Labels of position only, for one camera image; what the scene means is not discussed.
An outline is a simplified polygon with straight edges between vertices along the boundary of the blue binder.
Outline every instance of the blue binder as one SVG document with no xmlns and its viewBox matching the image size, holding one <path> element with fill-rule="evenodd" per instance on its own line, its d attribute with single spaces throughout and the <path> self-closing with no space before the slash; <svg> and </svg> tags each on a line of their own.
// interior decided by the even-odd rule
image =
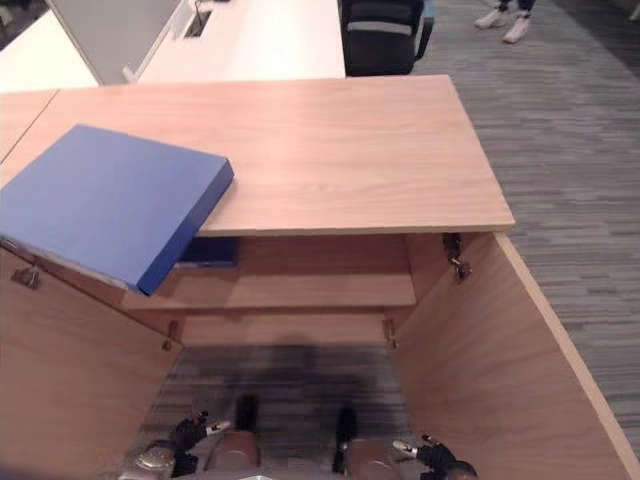
<svg viewBox="0 0 640 480">
<path fill-rule="evenodd" d="M 226 158 L 77 125 L 0 190 L 0 236 L 151 295 L 232 180 Z"/>
<path fill-rule="evenodd" d="M 184 251 L 176 266 L 234 268 L 237 263 L 237 238 L 196 237 Z"/>
</svg>

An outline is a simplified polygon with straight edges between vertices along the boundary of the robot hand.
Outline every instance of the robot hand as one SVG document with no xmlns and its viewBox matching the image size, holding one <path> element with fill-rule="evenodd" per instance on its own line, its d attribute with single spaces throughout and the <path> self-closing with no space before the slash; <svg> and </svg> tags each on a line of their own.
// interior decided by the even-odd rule
<svg viewBox="0 0 640 480">
<path fill-rule="evenodd" d="M 194 473 L 197 457 L 188 454 L 204 438 L 227 429 L 231 422 L 219 421 L 207 425 L 207 412 L 182 420 L 173 430 L 170 440 L 156 440 L 127 466 L 119 480 L 164 480 Z"/>
<path fill-rule="evenodd" d="M 393 446 L 409 457 L 413 457 L 429 467 L 429 472 L 420 476 L 421 480 L 474 480 L 478 478 L 473 466 L 456 459 L 455 455 L 431 436 L 423 435 L 426 445 L 414 447 L 396 440 Z"/>
</svg>

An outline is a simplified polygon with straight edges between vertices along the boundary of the white sneaker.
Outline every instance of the white sneaker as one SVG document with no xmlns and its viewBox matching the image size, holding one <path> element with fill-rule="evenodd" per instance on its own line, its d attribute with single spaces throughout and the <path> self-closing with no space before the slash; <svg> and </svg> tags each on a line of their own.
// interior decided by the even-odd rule
<svg viewBox="0 0 640 480">
<path fill-rule="evenodd" d="M 518 16 L 516 23 L 513 24 L 511 30 L 502 37 L 502 41 L 504 43 L 516 43 L 529 31 L 529 22 L 531 22 L 531 20 L 528 17 L 525 17 L 524 15 Z"/>
<path fill-rule="evenodd" d="M 497 8 L 494 8 L 484 17 L 480 17 L 478 20 L 473 22 L 473 24 L 476 28 L 485 30 L 487 28 L 504 27 L 507 24 L 508 20 L 509 12 L 501 12 Z"/>
</svg>

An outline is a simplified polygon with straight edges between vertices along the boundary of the gray carpet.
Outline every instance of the gray carpet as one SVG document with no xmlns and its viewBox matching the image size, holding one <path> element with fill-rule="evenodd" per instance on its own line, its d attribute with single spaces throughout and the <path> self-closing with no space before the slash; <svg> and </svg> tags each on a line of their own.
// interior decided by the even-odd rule
<svg viewBox="0 0 640 480">
<path fill-rule="evenodd" d="M 553 2 L 640 79 L 640 19 L 630 22 L 629 12 L 612 5 L 611 0 Z"/>
<path fill-rule="evenodd" d="M 481 1 L 436 6 L 414 74 L 452 76 L 511 237 L 640 455 L 640 79 L 554 3 L 515 46 L 473 28 Z"/>
<path fill-rule="evenodd" d="M 338 412 L 345 403 L 356 409 L 360 436 L 388 446 L 397 438 L 415 440 L 385 347 L 188 348 L 167 377 L 128 461 L 194 412 L 207 410 L 212 418 L 233 421 L 235 401 L 243 395 L 259 399 L 264 466 L 304 459 L 330 471 Z M 216 440 L 206 439 L 193 450 L 199 470 Z M 400 468 L 405 478 L 424 471 L 416 462 Z"/>
</svg>

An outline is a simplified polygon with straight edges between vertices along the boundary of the person's leg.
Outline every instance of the person's leg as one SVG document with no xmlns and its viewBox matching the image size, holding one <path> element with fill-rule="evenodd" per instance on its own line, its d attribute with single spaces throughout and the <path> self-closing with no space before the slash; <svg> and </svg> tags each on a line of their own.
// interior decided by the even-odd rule
<svg viewBox="0 0 640 480">
<path fill-rule="evenodd" d="M 336 451 L 333 456 L 333 473 L 343 475 L 347 468 L 345 452 L 349 442 L 358 435 L 358 418 L 355 409 L 347 404 L 338 413 L 336 425 Z"/>
<path fill-rule="evenodd" d="M 502 38 L 504 43 L 516 43 L 529 31 L 529 24 L 531 23 L 531 9 L 535 0 L 518 0 L 518 18 L 516 23 L 513 24 L 511 30 Z"/>
<path fill-rule="evenodd" d="M 401 480 L 389 452 L 380 442 L 357 438 L 347 446 L 347 472 L 353 480 Z"/>
<path fill-rule="evenodd" d="M 536 0 L 518 0 L 518 8 L 523 12 L 528 12 L 530 15 L 535 3 Z"/>
<path fill-rule="evenodd" d="M 500 3 L 488 14 L 477 19 L 473 24 L 476 28 L 487 29 L 504 27 L 509 19 L 509 2 L 511 0 L 500 0 Z"/>
</svg>

